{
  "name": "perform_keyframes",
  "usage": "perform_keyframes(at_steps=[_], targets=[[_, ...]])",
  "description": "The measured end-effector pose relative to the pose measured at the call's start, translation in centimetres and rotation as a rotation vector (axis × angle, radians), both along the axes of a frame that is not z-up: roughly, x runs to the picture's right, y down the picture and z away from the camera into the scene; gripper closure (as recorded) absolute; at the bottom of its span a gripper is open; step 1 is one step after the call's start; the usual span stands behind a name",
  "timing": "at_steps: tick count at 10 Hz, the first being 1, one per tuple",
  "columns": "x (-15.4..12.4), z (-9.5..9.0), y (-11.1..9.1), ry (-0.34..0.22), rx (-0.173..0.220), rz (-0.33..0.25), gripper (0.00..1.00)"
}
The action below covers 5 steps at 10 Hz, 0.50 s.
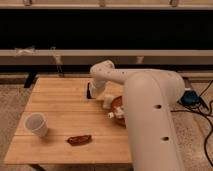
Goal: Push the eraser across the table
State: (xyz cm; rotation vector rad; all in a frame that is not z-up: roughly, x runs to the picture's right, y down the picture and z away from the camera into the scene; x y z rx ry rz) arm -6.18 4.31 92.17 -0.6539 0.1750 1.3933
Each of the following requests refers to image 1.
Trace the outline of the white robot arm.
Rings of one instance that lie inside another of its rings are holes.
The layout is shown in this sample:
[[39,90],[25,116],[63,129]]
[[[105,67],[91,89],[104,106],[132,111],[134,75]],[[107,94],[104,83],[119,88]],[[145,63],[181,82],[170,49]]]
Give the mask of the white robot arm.
[[106,60],[90,68],[91,96],[111,81],[123,86],[122,102],[134,171],[185,171],[170,107],[183,96],[183,78],[174,71],[117,69]]

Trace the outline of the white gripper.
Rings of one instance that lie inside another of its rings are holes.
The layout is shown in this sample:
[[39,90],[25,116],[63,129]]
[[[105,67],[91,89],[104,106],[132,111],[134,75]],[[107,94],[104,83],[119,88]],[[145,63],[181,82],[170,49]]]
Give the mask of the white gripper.
[[105,87],[105,83],[97,83],[95,81],[88,82],[86,91],[87,99],[97,98],[104,92]]

